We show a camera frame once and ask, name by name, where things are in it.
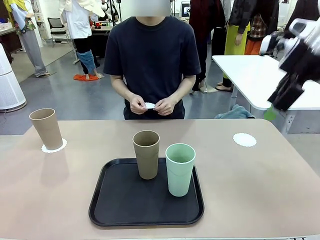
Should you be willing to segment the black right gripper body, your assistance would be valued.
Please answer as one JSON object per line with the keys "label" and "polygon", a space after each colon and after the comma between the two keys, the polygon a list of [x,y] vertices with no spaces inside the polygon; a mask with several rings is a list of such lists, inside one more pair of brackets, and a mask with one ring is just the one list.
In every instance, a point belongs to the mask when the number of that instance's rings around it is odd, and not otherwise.
{"label": "black right gripper body", "polygon": [[303,40],[297,40],[279,63],[279,68],[290,76],[296,75],[301,82],[320,81],[320,54],[311,49]]}

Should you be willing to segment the person's left hand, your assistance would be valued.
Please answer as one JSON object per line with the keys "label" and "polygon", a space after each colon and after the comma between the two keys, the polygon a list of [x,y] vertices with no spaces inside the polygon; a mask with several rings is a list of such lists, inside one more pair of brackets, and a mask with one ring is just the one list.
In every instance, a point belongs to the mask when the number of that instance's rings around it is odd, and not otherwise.
{"label": "person's left hand", "polygon": [[154,110],[161,116],[168,116],[173,113],[175,105],[175,101],[167,97],[157,102]]}

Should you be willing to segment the person's right hand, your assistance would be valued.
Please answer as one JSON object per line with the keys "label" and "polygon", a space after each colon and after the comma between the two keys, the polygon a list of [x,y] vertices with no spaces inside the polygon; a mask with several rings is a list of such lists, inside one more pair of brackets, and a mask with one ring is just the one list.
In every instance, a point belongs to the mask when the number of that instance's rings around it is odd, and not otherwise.
{"label": "person's right hand", "polygon": [[130,98],[129,102],[130,102],[130,109],[134,114],[142,115],[147,111],[146,104],[142,99],[142,97],[140,97],[139,95],[134,94]]}

